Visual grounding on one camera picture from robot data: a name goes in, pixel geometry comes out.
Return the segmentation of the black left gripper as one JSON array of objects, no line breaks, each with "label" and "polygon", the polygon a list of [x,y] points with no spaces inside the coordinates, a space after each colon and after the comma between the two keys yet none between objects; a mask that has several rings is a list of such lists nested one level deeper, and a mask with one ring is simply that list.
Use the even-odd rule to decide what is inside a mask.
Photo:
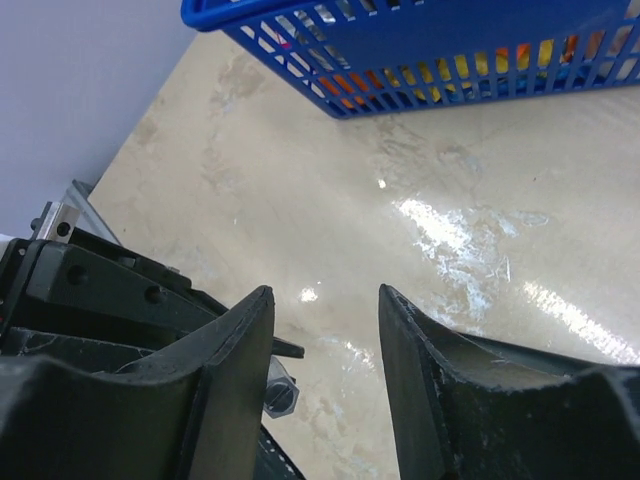
[{"label": "black left gripper", "polygon": [[67,243],[1,239],[1,354],[116,372],[227,309],[185,276],[77,231]]}]

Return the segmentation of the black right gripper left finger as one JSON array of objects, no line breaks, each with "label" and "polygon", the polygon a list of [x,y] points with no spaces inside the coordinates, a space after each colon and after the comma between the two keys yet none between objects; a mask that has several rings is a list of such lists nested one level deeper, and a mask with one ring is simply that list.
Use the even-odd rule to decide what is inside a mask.
[{"label": "black right gripper left finger", "polygon": [[119,373],[1,362],[5,479],[249,479],[274,329],[261,286]]}]

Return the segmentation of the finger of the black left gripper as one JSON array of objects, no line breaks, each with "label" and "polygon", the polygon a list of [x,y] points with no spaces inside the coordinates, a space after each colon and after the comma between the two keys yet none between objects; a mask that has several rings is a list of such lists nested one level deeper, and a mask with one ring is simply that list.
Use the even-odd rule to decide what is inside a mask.
[{"label": "finger of the black left gripper", "polygon": [[304,348],[301,345],[274,337],[272,341],[272,354],[285,358],[303,359]]}]

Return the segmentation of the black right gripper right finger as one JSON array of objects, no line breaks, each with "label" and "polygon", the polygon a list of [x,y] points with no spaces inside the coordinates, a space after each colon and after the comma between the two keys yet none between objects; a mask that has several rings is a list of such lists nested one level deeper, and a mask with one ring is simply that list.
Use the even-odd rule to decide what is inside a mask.
[{"label": "black right gripper right finger", "polygon": [[635,479],[639,370],[453,331],[379,289],[404,479]]}]

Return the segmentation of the black remote control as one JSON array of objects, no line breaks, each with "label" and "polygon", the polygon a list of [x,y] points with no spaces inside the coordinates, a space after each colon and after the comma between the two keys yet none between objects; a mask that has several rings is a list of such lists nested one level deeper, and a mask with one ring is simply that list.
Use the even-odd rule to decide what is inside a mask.
[{"label": "black remote control", "polygon": [[305,480],[301,470],[295,465],[275,438],[262,425],[253,474],[254,480]]}]

